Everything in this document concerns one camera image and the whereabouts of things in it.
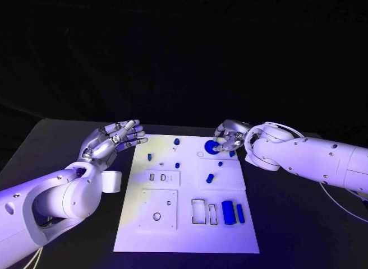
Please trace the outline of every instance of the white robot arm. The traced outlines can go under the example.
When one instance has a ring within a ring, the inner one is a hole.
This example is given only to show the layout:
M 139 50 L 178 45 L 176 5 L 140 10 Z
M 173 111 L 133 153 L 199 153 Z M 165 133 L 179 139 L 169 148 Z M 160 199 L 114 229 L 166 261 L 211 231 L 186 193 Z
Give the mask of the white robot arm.
M 217 140 L 223 131 L 227 142 L 220 145 Z M 211 154 L 233 151 L 244 145 L 246 161 L 263 169 L 277 171 L 283 167 L 316 182 L 368 194 L 368 149 L 362 147 L 305 137 L 279 123 L 253 126 L 237 120 L 224 121 L 207 144 Z
M 103 192 L 120 191 L 121 173 L 106 169 L 121 150 L 147 142 L 139 124 L 130 120 L 97 129 L 83 143 L 75 163 L 0 192 L 0 268 L 84 221 Z

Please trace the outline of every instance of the dark gray table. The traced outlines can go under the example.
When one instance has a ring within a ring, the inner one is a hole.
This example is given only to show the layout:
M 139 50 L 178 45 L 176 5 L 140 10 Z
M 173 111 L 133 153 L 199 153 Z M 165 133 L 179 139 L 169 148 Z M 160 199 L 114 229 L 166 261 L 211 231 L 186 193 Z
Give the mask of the dark gray table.
M 0 173 L 0 190 L 61 170 L 98 122 L 42 120 Z M 212 136 L 215 129 L 145 126 L 162 135 Z M 110 170 L 123 172 L 120 193 L 103 193 L 91 217 L 44 248 L 38 268 L 368 268 L 368 223 L 332 202 L 319 184 L 244 161 L 238 150 L 260 254 L 113 252 L 134 148 L 123 151 Z M 368 219 L 362 202 L 345 190 L 331 194 Z M 12 268 L 23 268 L 31 257 Z

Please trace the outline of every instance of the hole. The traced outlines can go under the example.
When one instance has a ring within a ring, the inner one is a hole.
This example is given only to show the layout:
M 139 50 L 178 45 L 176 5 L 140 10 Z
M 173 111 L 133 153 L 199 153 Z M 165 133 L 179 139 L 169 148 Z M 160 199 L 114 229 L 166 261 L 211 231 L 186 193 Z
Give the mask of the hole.
M 15 203 L 12 203 L 12 202 L 7 203 L 6 206 L 5 206 L 5 208 L 6 208 L 6 211 L 9 212 L 9 214 L 13 215 L 15 212 L 16 212 L 16 206 L 15 206 Z
M 162 219 L 162 215 L 159 212 L 153 214 L 153 220 L 159 221 Z

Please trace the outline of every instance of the white board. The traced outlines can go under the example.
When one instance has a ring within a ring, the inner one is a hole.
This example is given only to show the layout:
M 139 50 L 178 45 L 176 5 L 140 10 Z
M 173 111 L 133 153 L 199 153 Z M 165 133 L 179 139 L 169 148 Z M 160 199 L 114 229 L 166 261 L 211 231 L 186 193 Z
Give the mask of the white board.
M 217 155 L 207 153 L 204 145 L 211 137 L 150 134 L 147 138 L 149 142 L 137 146 L 133 157 L 114 251 L 259 253 L 237 156 L 230 157 L 228 152 Z M 181 140 L 178 146 L 173 144 L 176 138 Z M 152 154 L 152 161 L 147 160 L 147 154 Z M 220 161 L 224 162 L 221 167 L 208 164 L 208 162 L 218 164 Z M 210 184 L 207 177 L 211 171 L 220 175 L 220 178 L 215 176 L 215 182 Z M 150 180 L 152 173 L 155 173 L 155 181 Z M 160 178 L 156 178 L 158 174 L 159 177 L 162 174 L 172 175 L 172 184 L 166 181 L 160 182 Z M 238 182 L 227 184 L 221 181 L 223 178 L 238 179 Z M 169 195 L 176 195 L 176 218 L 173 218 L 173 204 L 165 206 L 165 203 L 171 201 L 168 199 L 173 199 Z M 207 224 L 192 223 L 192 200 L 205 200 Z M 235 207 L 237 204 L 243 205 L 244 224 L 240 222 L 234 225 L 224 224 L 223 202 L 225 200 L 231 200 Z M 210 210 L 210 205 L 215 205 L 217 212 L 214 212 L 212 206 L 212 210 Z M 156 212 L 160 213 L 158 221 L 153 219 Z M 211 225 L 211 214 L 214 218 L 217 217 L 218 225 Z

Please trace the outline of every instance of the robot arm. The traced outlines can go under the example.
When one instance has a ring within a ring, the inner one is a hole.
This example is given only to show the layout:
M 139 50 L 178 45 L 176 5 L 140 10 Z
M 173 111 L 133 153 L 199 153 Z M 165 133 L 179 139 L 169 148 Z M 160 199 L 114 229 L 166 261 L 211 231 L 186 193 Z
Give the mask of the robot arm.
M 227 142 L 218 145 L 217 139 L 224 130 Z M 368 149 L 362 147 L 303 137 L 279 123 L 251 126 L 235 120 L 221 124 L 212 141 L 215 153 L 244 145 L 246 161 L 263 169 L 277 171 L 283 167 L 300 177 L 368 194 Z
M 120 191 L 121 173 L 106 169 L 121 150 L 147 142 L 139 124 L 130 120 L 97 129 L 83 143 L 75 163 L 0 192 L 0 268 L 84 221 L 103 192 Z

